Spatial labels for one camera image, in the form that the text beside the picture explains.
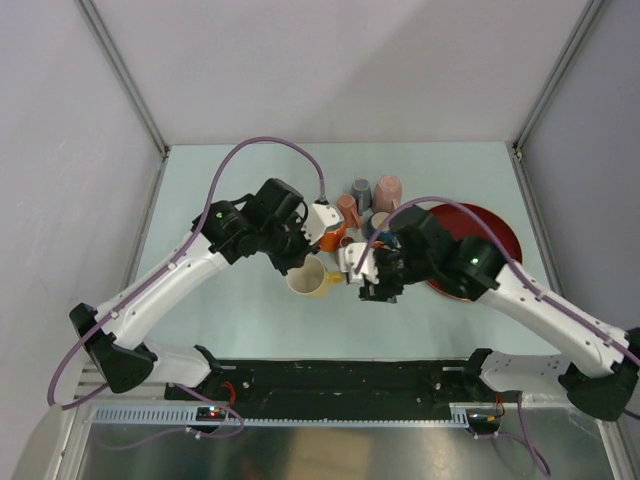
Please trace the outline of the large orange mug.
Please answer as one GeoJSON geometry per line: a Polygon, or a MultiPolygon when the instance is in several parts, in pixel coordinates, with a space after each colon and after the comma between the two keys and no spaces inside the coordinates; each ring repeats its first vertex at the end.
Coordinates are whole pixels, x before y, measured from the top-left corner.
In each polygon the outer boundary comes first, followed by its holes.
{"type": "Polygon", "coordinates": [[[327,230],[320,239],[320,250],[327,253],[335,253],[340,248],[340,242],[345,236],[346,230],[347,227],[344,222],[339,227],[327,230]]]}

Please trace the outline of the yellow mug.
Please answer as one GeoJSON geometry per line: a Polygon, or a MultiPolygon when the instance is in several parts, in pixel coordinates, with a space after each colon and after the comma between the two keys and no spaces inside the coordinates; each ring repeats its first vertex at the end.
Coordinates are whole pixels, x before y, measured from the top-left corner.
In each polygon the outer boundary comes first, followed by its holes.
{"type": "Polygon", "coordinates": [[[345,275],[328,270],[315,256],[307,256],[301,267],[293,268],[287,273],[285,280],[294,293],[308,298],[321,298],[333,286],[342,283],[345,275]]]}

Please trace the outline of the pink mug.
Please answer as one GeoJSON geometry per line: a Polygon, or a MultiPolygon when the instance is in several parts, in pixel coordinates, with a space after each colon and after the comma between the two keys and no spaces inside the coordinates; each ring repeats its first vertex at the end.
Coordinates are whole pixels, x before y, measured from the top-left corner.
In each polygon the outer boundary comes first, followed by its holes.
{"type": "Polygon", "coordinates": [[[393,213],[401,204],[403,187],[400,179],[384,175],[375,186],[372,209],[375,213],[393,213]]]}

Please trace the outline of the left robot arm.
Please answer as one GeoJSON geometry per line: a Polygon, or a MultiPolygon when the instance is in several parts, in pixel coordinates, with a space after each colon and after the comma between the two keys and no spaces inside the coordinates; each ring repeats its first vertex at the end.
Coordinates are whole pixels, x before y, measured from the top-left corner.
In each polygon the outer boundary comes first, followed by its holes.
{"type": "Polygon", "coordinates": [[[112,392],[156,381],[212,398],[222,385],[213,355],[202,346],[153,344],[149,332],[196,287],[240,259],[263,253],[281,274],[302,266],[340,221],[327,202],[308,204],[293,187],[271,178],[255,194],[209,204],[154,271],[96,308],[79,304],[70,320],[112,392]]]}

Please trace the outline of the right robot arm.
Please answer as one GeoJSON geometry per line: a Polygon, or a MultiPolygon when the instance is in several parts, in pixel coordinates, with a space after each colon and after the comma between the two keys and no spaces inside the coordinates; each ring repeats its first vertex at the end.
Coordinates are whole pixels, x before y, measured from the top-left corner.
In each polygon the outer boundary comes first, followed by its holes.
{"type": "Polygon", "coordinates": [[[483,304],[519,322],[556,349],[554,355],[509,355],[478,349],[462,376],[476,401],[495,392],[563,396],[583,413],[618,420],[639,380],[639,332],[585,313],[528,274],[491,232],[457,238],[432,212],[395,211],[383,223],[392,247],[348,247],[343,270],[365,301],[395,302],[408,285],[434,282],[450,296],[483,304]]]}

